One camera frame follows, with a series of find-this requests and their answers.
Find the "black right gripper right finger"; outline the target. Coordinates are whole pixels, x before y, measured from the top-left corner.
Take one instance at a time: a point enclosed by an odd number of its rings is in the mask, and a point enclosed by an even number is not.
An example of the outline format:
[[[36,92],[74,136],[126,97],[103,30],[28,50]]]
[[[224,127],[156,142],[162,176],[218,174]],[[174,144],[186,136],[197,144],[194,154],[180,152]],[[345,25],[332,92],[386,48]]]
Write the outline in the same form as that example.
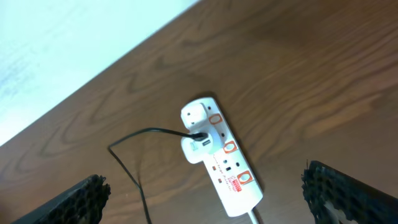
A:
[[[303,197],[315,223],[397,223],[397,199],[319,161],[307,163]]]

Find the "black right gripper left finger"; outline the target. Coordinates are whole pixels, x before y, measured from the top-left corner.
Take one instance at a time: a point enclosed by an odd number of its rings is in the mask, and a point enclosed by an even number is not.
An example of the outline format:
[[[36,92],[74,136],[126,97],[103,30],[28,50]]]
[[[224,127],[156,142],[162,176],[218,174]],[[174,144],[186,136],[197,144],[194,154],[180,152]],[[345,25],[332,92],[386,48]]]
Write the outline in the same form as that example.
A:
[[[111,194],[102,175],[91,175],[14,224],[98,224]]]

